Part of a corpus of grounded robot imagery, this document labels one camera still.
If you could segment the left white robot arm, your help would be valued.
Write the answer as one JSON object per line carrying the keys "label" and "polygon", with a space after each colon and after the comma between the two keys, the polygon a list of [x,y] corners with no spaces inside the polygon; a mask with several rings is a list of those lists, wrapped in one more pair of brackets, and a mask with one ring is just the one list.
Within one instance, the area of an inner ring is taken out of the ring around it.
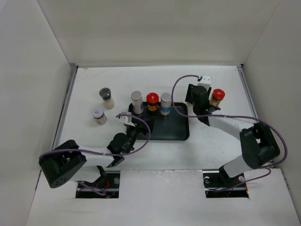
{"label": "left white robot arm", "polygon": [[132,155],[146,146],[151,138],[154,118],[141,119],[131,116],[134,122],[125,123],[126,133],[116,134],[107,147],[87,149],[80,147],[75,140],[68,140],[50,152],[39,157],[39,165],[50,188],[58,188],[73,177],[83,166],[95,166],[99,171],[89,177],[91,186],[102,187],[105,184],[103,160],[105,167],[118,166],[125,157]]}

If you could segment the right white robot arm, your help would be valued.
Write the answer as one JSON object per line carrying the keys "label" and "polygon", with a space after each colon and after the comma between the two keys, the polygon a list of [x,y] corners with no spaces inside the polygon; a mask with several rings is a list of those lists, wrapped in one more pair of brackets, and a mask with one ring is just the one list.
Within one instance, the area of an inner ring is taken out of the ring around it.
{"label": "right white robot arm", "polygon": [[219,168],[218,181],[230,186],[235,177],[280,155],[280,149],[270,128],[262,123],[250,123],[221,115],[220,108],[209,103],[209,90],[190,84],[185,101],[192,104],[198,120],[220,129],[240,141],[241,155]]}

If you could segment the silver lid blue jar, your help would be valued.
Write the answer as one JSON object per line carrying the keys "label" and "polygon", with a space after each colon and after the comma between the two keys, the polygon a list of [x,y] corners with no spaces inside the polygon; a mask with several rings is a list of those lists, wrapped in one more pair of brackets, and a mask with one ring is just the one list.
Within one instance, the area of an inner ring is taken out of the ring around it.
{"label": "silver lid blue jar", "polygon": [[140,91],[134,91],[131,94],[133,111],[135,114],[143,113],[143,96]]}

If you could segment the red lid jar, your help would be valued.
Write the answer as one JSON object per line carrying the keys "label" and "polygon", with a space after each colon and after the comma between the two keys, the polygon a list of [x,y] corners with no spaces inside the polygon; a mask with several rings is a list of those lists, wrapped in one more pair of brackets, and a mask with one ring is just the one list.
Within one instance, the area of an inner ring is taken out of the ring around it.
{"label": "red lid jar", "polygon": [[210,105],[219,107],[225,97],[225,92],[222,89],[214,89],[210,98]]}
{"label": "red lid jar", "polygon": [[156,114],[158,112],[158,102],[159,96],[157,93],[151,92],[146,96],[147,109],[151,114]]}

